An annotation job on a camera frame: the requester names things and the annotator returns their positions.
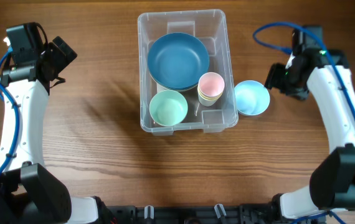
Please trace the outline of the light blue small bowl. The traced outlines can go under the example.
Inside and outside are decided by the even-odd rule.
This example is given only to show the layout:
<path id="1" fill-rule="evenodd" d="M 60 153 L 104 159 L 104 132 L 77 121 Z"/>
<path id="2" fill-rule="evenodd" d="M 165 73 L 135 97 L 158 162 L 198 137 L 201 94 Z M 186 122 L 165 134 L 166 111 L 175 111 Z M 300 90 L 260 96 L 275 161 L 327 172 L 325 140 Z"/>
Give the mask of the light blue small bowl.
<path id="1" fill-rule="evenodd" d="M 237 110 L 245 116 L 257 116 L 267 110 L 270 105 L 268 90 L 255 80 L 246 80 L 234 88 Z"/>

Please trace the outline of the pink cup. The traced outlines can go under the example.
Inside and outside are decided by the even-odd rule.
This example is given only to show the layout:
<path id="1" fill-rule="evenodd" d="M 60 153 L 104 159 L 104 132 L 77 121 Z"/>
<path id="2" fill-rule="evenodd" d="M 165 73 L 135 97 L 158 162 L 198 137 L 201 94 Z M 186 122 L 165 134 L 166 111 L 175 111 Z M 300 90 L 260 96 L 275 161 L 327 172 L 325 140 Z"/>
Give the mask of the pink cup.
<path id="1" fill-rule="evenodd" d="M 224 88 L 225 81 L 218 73 L 207 72 L 199 79 L 198 90 L 207 98 L 219 97 L 223 93 Z"/>

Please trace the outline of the yellow cup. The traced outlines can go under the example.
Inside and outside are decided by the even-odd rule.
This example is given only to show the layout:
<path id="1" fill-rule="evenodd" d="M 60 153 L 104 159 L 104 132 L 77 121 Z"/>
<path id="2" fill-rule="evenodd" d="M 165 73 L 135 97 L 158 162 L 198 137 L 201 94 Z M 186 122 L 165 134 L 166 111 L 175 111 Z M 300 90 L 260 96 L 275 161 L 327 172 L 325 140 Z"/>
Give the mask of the yellow cup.
<path id="1" fill-rule="evenodd" d="M 223 92 L 222 92 L 222 93 L 218 94 L 217 96 L 207 96 L 199 88 L 197 89 L 197 92 L 202 98 L 207 99 L 207 100 L 218 100 L 223 94 Z"/>

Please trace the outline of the cream cup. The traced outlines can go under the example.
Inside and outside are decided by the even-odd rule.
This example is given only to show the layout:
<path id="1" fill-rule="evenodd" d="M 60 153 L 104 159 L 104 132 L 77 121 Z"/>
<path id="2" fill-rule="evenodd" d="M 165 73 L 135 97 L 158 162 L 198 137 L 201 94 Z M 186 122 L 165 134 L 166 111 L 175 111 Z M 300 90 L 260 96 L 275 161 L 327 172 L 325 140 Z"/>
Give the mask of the cream cup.
<path id="1" fill-rule="evenodd" d="M 202 104 L 203 106 L 212 106 L 213 104 L 216 103 L 217 100 L 207 100 L 202 98 L 199 94 L 198 94 L 198 99 L 200 104 Z"/>

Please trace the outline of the mint green small bowl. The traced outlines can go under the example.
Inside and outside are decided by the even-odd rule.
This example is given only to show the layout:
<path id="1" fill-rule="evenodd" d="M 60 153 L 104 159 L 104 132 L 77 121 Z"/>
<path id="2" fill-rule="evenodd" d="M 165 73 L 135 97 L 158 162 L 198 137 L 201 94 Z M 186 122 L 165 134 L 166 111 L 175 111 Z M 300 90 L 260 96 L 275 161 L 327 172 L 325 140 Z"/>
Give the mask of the mint green small bowl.
<path id="1" fill-rule="evenodd" d="M 152 119 L 157 117 L 184 118 L 188 113 L 188 103 L 185 97 L 174 90 L 164 90 L 155 94 L 149 104 Z"/>

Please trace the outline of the pink small bowl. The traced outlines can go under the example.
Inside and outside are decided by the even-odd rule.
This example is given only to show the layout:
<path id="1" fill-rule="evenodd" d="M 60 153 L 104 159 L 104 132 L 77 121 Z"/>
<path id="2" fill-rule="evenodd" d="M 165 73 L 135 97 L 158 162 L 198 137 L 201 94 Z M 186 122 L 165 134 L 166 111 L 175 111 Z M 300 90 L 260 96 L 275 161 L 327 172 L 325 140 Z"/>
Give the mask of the pink small bowl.
<path id="1" fill-rule="evenodd" d="M 157 117 L 153 121 L 160 126 L 174 126 L 181 123 L 184 118 L 178 117 Z"/>

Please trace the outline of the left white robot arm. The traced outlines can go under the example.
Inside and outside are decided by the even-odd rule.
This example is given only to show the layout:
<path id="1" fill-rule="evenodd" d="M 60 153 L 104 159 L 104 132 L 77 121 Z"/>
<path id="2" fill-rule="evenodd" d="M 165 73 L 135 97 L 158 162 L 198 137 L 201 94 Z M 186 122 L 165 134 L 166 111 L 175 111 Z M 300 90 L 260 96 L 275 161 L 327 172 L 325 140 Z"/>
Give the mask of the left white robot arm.
<path id="1" fill-rule="evenodd" d="M 4 119 L 0 143 L 0 223 L 100 223 L 102 203 L 73 197 L 44 164 L 44 113 L 50 89 L 76 53 L 60 37 L 10 35 L 0 61 Z"/>

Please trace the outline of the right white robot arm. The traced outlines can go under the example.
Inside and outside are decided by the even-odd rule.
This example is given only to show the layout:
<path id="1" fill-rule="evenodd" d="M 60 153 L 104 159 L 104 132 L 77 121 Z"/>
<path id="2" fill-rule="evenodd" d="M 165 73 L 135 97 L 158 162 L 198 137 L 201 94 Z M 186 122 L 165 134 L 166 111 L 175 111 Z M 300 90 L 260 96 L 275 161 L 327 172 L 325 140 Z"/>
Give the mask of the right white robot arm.
<path id="1" fill-rule="evenodd" d="M 270 219 L 299 220 L 327 211 L 355 210 L 355 92 L 345 54 L 307 49 L 271 66 L 268 89 L 307 99 L 313 95 L 329 141 L 327 158 L 306 187 L 274 196 Z"/>

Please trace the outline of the clear plastic storage container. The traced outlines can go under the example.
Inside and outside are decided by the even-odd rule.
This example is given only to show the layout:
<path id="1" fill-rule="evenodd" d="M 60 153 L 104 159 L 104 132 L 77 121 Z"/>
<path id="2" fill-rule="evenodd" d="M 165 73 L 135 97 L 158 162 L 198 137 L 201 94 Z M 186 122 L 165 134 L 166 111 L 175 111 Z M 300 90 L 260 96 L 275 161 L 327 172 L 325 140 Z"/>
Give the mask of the clear plastic storage container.
<path id="1" fill-rule="evenodd" d="M 170 127 L 157 125 L 150 116 L 152 97 L 163 88 L 155 84 L 147 66 L 148 52 L 160 37 L 183 32 L 198 38 L 207 48 L 210 57 L 209 71 L 224 78 L 222 96 L 212 106 L 200 104 L 197 88 L 182 91 L 188 103 L 185 119 Z M 172 135 L 175 131 L 201 129 L 218 133 L 235 126 L 239 120 L 234 93 L 234 78 L 230 58 L 229 38 L 225 14 L 220 9 L 174 12 L 146 12 L 138 17 L 138 46 L 140 63 L 140 125 L 153 135 Z"/>

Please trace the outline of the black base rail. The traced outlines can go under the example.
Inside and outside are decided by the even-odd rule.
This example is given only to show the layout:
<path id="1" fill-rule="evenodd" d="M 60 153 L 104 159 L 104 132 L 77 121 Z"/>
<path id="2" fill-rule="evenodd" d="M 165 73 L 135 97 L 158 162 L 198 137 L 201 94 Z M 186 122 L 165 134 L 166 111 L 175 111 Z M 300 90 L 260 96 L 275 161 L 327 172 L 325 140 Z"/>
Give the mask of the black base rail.
<path id="1" fill-rule="evenodd" d="M 250 224 L 291 223 L 280 215 L 276 203 L 205 207 L 108 206 L 112 223 L 127 224 Z"/>

